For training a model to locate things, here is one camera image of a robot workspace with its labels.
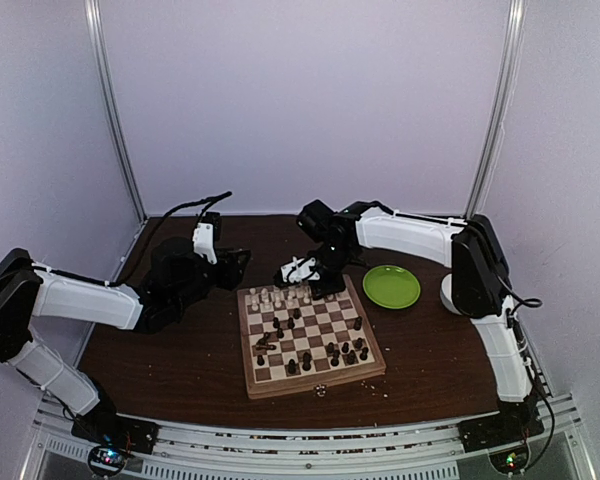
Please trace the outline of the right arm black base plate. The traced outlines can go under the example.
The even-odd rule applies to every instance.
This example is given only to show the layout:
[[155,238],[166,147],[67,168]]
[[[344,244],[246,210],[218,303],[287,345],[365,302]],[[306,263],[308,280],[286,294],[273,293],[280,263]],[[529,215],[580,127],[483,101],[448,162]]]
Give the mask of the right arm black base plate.
[[520,444],[525,439],[544,432],[544,425],[540,420],[531,420],[528,424],[521,425],[500,415],[464,420],[457,427],[466,453]]

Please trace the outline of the wooden chess board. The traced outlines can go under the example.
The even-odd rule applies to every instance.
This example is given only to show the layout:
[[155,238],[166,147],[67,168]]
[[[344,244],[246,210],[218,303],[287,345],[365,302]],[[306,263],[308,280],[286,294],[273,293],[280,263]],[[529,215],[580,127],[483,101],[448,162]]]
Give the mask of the wooden chess board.
[[[386,362],[351,278],[344,277],[346,289],[294,310],[249,313],[245,296],[250,288],[237,292],[243,370],[247,395],[264,399],[289,395],[383,375]],[[256,351],[253,346],[264,332],[270,332],[275,350]],[[340,363],[330,364],[329,342],[337,345]],[[369,348],[366,361],[359,355]],[[346,355],[355,351],[357,363],[346,364]],[[309,352],[313,368],[302,370],[302,356]]]

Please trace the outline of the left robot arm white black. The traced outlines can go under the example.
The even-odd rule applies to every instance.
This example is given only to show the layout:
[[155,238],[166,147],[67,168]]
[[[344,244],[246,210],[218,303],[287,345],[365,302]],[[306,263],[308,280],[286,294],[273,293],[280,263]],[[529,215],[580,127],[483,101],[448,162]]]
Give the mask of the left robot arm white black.
[[58,317],[157,333],[180,322],[213,288],[235,289],[250,257],[245,249],[216,249],[211,240],[169,238],[152,251],[149,272],[133,287],[55,270],[15,248],[0,263],[0,362],[61,400],[101,443],[113,444],[124,433],[115,405],[94,380],[44,345],[31,319]]

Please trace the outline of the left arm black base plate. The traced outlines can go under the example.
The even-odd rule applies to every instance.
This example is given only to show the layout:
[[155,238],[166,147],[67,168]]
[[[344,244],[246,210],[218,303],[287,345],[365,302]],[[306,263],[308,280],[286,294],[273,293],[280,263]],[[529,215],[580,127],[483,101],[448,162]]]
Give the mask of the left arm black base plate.
[[78,416],[71,428],[75,437],[142,454],[153,452],[158,432],[154,422],[117,415],[98,419]]

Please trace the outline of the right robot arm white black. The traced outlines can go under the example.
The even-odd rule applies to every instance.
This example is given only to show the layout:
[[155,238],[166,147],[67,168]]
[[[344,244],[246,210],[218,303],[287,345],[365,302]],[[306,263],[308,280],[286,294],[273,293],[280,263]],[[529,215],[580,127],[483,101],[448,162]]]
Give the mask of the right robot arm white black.
[[379,201],[357,201],[334,211],[320,200],[303,207],[297,225],[318,248],[279,270],[283,284],[308,283],[314,298],[344,290],[342,271],[365,249],[383,249],[450,269],[441,296],[451,311],[470,318],[494,371],[499,413],[492,430],[515,440],[531,424],[537,397],[527,342],[517,321],[509,267],[490,220],[405,214]]

